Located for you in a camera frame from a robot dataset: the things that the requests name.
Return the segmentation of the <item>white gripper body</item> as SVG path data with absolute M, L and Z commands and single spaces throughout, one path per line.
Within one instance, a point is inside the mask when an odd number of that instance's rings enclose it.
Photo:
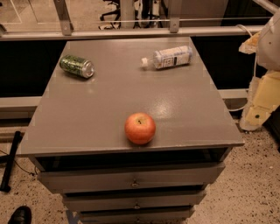
M 253 77 L 247 100 L 239 124 L 242 130 L 257 130 L 280 106 L 280 73 L 268 71 L 262 78 Z

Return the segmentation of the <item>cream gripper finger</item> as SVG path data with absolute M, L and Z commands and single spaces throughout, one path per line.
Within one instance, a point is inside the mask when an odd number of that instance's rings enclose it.
M 256 48 L 258 46 L 258 39 L 259 39 L 260 33 L 256 33 L 250 38 L 248 38 L 245 42 L 243 42 L 240 47 L 239 51 L 241 53 L 246 53 L 246 54 L 252 54 L 256 53 Z

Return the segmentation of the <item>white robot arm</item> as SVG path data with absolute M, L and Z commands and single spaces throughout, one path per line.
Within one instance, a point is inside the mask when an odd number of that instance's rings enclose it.
M 239 51 L 255 54 L 256 64 L 267 70 L 262 78 L 253 78 L 248 88 L 248 102 L 240 120 L 243 130 L 260 128 L 280 106 L 280 10 L 261 31 L 243 42 Z

